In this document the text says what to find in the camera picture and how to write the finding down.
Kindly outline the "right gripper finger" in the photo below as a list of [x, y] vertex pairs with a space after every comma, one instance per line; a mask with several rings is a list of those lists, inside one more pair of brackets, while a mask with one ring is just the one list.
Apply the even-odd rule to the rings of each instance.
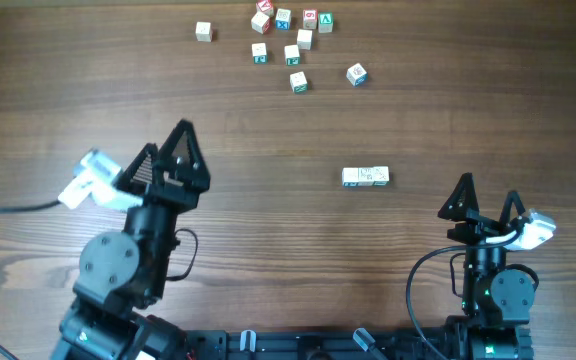
[[438, 211], [438, 217], [450, 221], [467, 221], [479, 215], [474, 177], [472, 173], [461, 175], [452, 194]]
[[515, 190], [509, 191], [507, 196], [506, 196], [506, 199], [505, 199], [505, 202], [504, 202], [501, 214], [500, 214], [500, 218], [499, 218], [500, 224], [506, 225], [511, 221], [512, 208], [515, 208], [518, 215], [523, 215], [525, 212], [525, 207], [521, 201], [521, 198], [520, 198], [518, 192]]

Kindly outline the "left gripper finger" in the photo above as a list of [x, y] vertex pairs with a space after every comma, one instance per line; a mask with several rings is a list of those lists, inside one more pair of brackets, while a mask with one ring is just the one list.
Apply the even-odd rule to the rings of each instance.
[[152, 183], [152, 163], [157, 153], [157, 146], [147, 143], [119, 176], [115, 187], [133, 195], [143, 195]]
[[199, 193], [209, 190], [211, 176], [192, 122], [181, 119], [177, 123], [159, 148], [153, 170], [185, 189]]

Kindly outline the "green Z letter block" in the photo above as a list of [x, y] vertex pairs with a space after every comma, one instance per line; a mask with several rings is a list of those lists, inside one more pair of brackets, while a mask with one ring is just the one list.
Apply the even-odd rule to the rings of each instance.
[[387, 166], [374, 166], [372, 175], [374, 186], [385, 186], [390, 182], [390, 172]]

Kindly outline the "red M letter block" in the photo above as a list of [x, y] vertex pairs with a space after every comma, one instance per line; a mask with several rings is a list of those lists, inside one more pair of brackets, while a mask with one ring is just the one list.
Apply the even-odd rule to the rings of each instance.
[[359, 186], [373, 186], [374, 182], [372, 167], [361, 167], [358, 169], [357, 183]]

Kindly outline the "blue edged wooden block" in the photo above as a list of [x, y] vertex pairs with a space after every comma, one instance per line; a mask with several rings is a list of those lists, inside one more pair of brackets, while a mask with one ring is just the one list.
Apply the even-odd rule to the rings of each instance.
[[342, 169], [342, 185], [344, 187], [356, 187], [359, 183], [359, 169], [346, 167]]

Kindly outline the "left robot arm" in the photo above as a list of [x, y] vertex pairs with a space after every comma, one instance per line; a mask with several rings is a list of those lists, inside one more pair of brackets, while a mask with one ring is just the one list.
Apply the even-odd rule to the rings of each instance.
[[142, 310], [163, 297], [179, 246], [177, 218], [195, 209], [210, 174], [191, 122], [182, 119], [163, 145], [146, 144], [122, 168], [98, 149], [79, 161], [58, 199], [85, 199], [121, 211], [120, 231], [93, 237], [79, 257], [75, 300], [64, 316], [54, 359], [192, 359], [186, 333]]

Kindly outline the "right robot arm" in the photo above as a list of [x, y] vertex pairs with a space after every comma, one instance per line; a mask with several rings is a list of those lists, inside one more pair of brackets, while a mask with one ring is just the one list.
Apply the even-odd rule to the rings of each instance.
[[534, 303], [537, 276], [520, 264], [508, 264], [508, 250], [493, 245], [519, 234], [523, 222], [511, 220], [512, 205], [519, 206], [510, 193], [498, 220], [480, 214], [473, 175], [463, 174], [452, 194], [438, 212], [455, 227], [447, 232], [451, 240], [466, 245], [462, 316], [450, 316], [443, 326], [440, 351], [448, 359], [526, 360], [535, 357], [527, 324]]

